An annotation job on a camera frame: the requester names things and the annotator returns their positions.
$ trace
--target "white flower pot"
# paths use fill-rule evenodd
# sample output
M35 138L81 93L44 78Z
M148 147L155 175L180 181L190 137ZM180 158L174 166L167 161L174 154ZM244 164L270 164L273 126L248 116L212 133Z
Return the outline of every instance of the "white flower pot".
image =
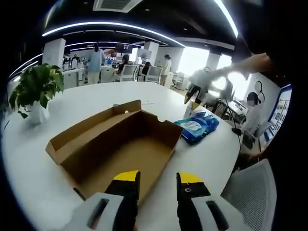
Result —
M39 102L34 102L33 106L28 105L27 111L29 115L29 119L33 125L37 125L45 122L49 117L49 103L47 104L46 109L43 108Z

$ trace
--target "dark hair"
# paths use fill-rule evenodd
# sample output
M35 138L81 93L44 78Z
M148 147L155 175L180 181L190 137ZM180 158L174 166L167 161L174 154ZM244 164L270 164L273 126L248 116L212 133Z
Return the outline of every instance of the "dark hair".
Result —
M129 61L129 55L125 54L122 59L123 59L123 63L127 64Z
M258 95L255 92L248 94L247 101L254 101L255 104L261 103L261 100L258 98Z
M94 50L95 50L95 52L98 52L98 49L99 49L98 43L95 43L95 44L94 44Z

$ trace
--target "person in light blue shirt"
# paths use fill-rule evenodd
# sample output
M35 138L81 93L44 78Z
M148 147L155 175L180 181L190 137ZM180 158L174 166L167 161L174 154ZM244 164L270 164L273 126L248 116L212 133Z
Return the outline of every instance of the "person in light blue shirt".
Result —
M94 45L94 49L91 51L88 57L88 83L98 83L100 78L100 71L102 65L105 63L106 56L104 52L99 48L98 43Z

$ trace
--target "air vent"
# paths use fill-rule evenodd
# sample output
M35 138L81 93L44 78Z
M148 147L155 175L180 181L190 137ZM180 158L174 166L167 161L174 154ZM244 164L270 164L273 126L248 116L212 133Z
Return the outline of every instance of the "air vent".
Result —
M128 13L143 0L95 0L94 11L115 11Z

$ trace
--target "potted plant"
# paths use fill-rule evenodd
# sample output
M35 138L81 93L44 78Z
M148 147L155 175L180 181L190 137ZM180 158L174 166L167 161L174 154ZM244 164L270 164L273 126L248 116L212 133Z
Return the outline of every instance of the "potted plant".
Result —
M39 124L49 117L48 100L63 90L63 74L60 68L43 64L21 74L9 103L23 118L29 115L32 123Z

